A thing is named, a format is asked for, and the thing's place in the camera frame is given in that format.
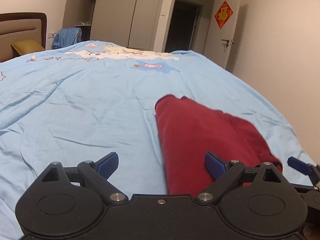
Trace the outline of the dark red garment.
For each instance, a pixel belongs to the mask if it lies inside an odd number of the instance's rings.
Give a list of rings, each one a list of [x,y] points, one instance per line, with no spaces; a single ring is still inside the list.
[[[247,120],[209,109],[185,96],[162,97],[155,112],[170,194],[194,197],[213,182],[204,166],[207,152],[247,167],[271,162],[283,170],[265,139]]]

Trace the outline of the white bedroom door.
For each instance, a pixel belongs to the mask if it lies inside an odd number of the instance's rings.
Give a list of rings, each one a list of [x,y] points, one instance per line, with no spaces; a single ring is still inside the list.
[[[219,29],[214,16],[224,1],[227,1],[233,10],[233,15],[228,19],[223,28]],[[203,54],[222,68],[226,67],[231,47],[225,49],[222,45],[221,39],[233,41],[239,8],[240,0],[215,0],[213,4],[212,19],[210,20]]]

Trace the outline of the blue clothes pile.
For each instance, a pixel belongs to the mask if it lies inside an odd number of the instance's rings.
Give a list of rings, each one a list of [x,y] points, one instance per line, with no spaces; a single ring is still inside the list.
[[[54,37],[52,49],[65,48],[81,42],[82,31],[80,28],[61,29]]]

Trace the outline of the light blue printed bedsheet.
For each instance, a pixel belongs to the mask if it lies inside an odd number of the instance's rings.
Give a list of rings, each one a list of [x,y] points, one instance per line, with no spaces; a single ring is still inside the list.
[[[114,186],[166,194],[155,104],[168,94],[248,120],[282,162],[312,162],[270,102],[196,52],[88,41],[31,53],[1,63],[1,239],[22,237],[16,203],[53,161],[75,166],[116,152]]]

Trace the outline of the olive yellow cushion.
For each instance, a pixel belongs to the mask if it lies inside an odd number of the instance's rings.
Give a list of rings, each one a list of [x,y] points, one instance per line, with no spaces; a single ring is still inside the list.
[[[18,41],[11,44],[11,47],[20,56],[45,51],[43,46],[37,43],[34,39]]]

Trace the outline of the red fu door decoration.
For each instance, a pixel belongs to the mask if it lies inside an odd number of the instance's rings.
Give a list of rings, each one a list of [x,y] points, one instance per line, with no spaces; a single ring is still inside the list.
[[[232,15],[233,10],[231,9],[227,1],[224,1],[214,16],[219,29],[223,28],[225,23]]]

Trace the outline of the grey wardrobe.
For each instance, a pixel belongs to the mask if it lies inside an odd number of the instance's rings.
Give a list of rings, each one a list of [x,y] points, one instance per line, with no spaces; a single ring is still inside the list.
[[[67,0],[62,27],[85,25],[85,40],[152,50],[163,0]]]

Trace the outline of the brown padded headboard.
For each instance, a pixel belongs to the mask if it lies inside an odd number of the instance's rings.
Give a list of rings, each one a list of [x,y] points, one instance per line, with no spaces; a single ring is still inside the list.
[[[10,12],[1,14],[1,62],[18,56],[12,43],[35,40],[43,48],[47,41],[47,15],[43,12]]]

